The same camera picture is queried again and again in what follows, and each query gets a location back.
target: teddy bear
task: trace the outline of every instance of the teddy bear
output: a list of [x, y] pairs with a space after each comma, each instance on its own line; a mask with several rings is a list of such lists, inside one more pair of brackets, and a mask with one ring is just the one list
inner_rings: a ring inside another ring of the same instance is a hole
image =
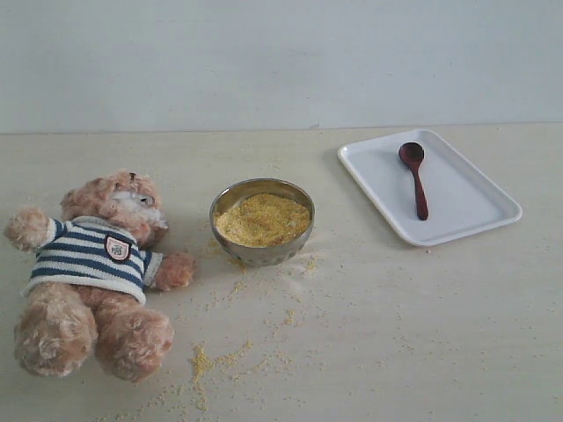
[[145, 308], [145, 293], [188, 286], [195, 260], [150, 250], [168, 225], [148, 176], [95, 178], [60, 205], [60, 220], [22, 207], [4, 230], [16, 248], [36, 254], [14, 356], [33, 375], [61, 377], [93, 353], [106, 373], [142, 381], [161, 368], [174, 335], [168, 316]]

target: beige table surface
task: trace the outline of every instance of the beige table surface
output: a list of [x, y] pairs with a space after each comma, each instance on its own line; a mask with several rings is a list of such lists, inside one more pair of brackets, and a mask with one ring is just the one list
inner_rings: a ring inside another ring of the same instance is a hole
[[[129, 168], [161, 186], [172, 229], [157, 249], [190, 250], [201, 268], [149, 297], [176, 329], [156, 376], [133, 386], [90, 358], [42, 379], [12, 358], [33, 256], [3, 238], [0, 420], [563, 420], [563, 124], [434, 127], [524, 216], [431, 251], [401, 241], [336, 156], [401, 130], [0, 136], [3, 225], [22, 204], [56, 217], [67, 190]], [[317, 221], [301, 254], [243, 271], [210, 242], [208, 207], [254, 177], [302, 186]], [[235, 354], [194, 386], [197, 345]]]

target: blue and white striped sweater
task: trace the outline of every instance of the blue and white striped sweater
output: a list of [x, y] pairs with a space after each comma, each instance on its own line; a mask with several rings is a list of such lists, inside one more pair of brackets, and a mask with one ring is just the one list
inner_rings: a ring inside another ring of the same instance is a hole
[[100, 218], [51, 219], [48, 240], [37, 253], [23, 294], [29, 295], [39, 283], [56, 281], [128, 293], [144, 304], [143, 288], [151, 286], [162, 257], [140, 251], [129, 232]]

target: rectangular tray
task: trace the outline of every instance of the rectangular tray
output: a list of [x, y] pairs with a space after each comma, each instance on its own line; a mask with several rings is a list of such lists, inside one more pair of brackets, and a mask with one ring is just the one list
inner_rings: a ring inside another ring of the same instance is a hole
[[[425, 150], [420, 180], [428, 219], [416, 215], [412, 173], [398, 158], [405, 142]], [[350, 143], [338, 156], [385, 220], [409, 244], [429, 247], [517, 222], [520, 205], [435, 132], [425, 129]]]

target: dark red spoon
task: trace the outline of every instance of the dark red spoon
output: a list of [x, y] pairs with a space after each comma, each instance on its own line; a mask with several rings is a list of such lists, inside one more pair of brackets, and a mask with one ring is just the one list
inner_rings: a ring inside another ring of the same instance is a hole
[[401, 145], [398, 156], [414, 177], [414, 195], [416, 198], [416, 214], [421, 220], [428, 218], [426, 196], [419, 177], [419, 167], [424, 159], [424, 149], [416, 142], [407, 142]]

